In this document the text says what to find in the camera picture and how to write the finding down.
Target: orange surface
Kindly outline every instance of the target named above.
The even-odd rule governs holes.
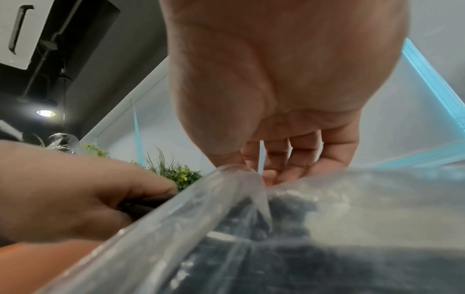
[[[0,293],[31,294],[101,243],[14,244],[0,248]]]

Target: skin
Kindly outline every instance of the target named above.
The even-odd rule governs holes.
[[[106,240],[132,223],[127,199],[165,198],[176,184],[117,160],[0,141],[0,234],[15,241]]]
[[[349,165],[409,21],[406,0],[160,2],[184,129],[217,167],[256,170],[263,140],[268,185]]]

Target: ceiling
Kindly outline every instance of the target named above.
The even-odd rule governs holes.
[[[41,39],[50,39],[75,2],[55,0]],[[465,97],[465,39],[459,37],[465,2],[411,3],[410,38],[457,94]],[[57,44],[59,49],[49,54],[34,80],[29,103],[17,98],[41,58],[39,53],[26,71],[0,64],[0,119],[42,138],[63,131],[84,136],[167,55],[157,0],[83,0]],[[69,79],[60,78],[64,67]],[[56,117],[35,114],[51,108],[54,101]]]
[[[42,40],[60,29],[76,2],[55,0]],[[56,42],[58,50],[47,56],[27,103],[18,98],[44,48],[38,45],[27,70],[0,64],[0,119],[43,139],[56,132],[85,135],[167,56],[156,0],[83,0]],[[57,115],[41,117],[35,113],[41,109]]]

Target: green plant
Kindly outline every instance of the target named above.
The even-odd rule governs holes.
[[[158,163],[155,165],[150,158],[150,155],[147,154],[147,169],[174,181],[179,190],[186,189],[202,177],[202,173],[200,171],[191,170],[187,165],[182,166],[175,162],[174,158],[171,163],[167,164],[163,152],[159,148],[157,149],[159,153]]]
[[[84,148],[89,150],[93,156],[102,157],[102,158],[110,158],[110,153],[108,151],[100,149],[100,147],[98,147],[95,144],[84,145]]]

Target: transparent plastic wrap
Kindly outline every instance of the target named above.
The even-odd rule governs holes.
[[[458,294],[465,170],[217,170],[40,294]]]

